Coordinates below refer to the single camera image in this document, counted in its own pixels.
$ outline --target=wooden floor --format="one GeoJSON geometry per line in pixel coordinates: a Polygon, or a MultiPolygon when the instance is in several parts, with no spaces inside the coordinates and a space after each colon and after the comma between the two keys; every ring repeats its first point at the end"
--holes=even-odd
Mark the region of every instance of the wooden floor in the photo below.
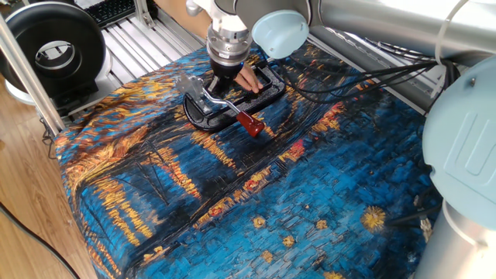
{"type": "MultiPolygon", "coordinates": [[[[10,96],[0,77],[0,201],[64,256],[81,278],[96,278],[64,194],[58,164],[47,157],[34,107],[10,96]]],[[[0,214],[0,278],[71,278],[42,246],[0,214]]]]}

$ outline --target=red clamp handle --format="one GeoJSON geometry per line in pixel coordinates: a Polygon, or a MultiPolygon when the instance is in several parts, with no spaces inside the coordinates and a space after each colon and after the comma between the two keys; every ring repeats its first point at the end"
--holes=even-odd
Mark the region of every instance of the red clamp handle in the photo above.
{"type": "Polygon", "coordinates": [[[240,112],[236,119],[238,119],[239,123],[245,127],[246,131],[248,131],[252,137],[256,137],[265,128],[263,122],[255,119],[246,112],[240,112]]]}

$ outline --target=light blue joint cap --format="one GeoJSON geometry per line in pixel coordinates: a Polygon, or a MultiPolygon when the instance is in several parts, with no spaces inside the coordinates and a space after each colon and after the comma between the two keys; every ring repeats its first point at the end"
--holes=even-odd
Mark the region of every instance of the light blue joint cap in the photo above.
{"type": "Polygon", "coordinates": [[[432,107],[422,149],[432,182],[461,215],[496,231],[496,57],[473,66],[432,107]]]}
{"type": "Polygon", "coordinates": [[[252,29],[255,43],[274,59],[290,56],[301,47],[307,36],[308,24],[305,17],[292,10],[264,15],[252,29]]]}

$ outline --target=human hand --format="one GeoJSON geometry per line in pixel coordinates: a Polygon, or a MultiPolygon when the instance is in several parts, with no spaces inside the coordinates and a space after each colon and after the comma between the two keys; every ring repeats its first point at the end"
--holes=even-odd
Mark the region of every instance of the human hand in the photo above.
{"type": "Polygon", "coordinates": [[[234,81],[243,86],[247,91],[253,91],[253,93],[258,93],[258,91],[263,88],[263,85],[258,80],[255,72],[247,64],[243,65],[243,69],[241,69],[234,81]]]}

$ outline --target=cloth-covered table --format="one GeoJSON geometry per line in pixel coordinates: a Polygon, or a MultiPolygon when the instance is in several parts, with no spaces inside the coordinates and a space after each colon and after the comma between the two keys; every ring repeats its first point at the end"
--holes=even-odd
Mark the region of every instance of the cloth-covered table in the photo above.
{"type": "MultiPolygon", "coordinates": [[[[312,45],[303,54],[322,55],[312,45]]],[[[208,77],[206,51],[125,84],[56,139],[99,277],[413,273],[422,231],[384,220],[415,211],[415,195],[431,185],[417,112],[386,92],[320,105],[288,88],[256,114],[266,124],[256,139],[239,123],[205,133],[184,115],[180,74],[208,77]]]]}

